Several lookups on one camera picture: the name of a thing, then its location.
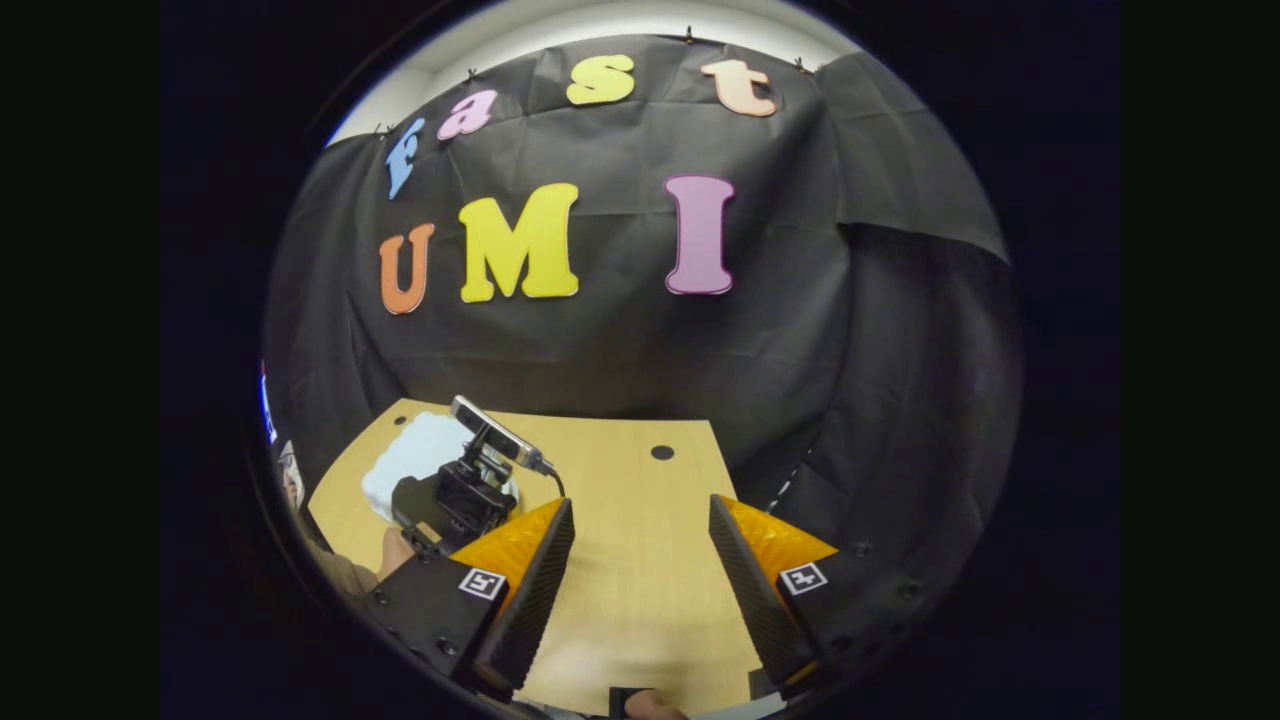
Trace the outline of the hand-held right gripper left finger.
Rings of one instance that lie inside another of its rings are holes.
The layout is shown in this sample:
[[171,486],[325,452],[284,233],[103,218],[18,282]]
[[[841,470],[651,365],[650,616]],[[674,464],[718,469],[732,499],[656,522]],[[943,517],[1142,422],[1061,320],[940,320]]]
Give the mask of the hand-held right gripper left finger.
[[571,500],[554,498],[449,556],[420,553],[364,597],[364,611],[434,676],[508,701],[538,655],[575,537]]

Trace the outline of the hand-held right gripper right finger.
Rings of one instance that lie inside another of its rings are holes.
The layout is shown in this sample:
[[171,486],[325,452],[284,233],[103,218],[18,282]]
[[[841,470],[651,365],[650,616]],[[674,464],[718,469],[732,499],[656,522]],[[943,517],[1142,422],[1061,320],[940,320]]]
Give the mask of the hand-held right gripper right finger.
[[723,495],[708,534],[769,685],[785,701],[865,675],[928,607],[927,584]]

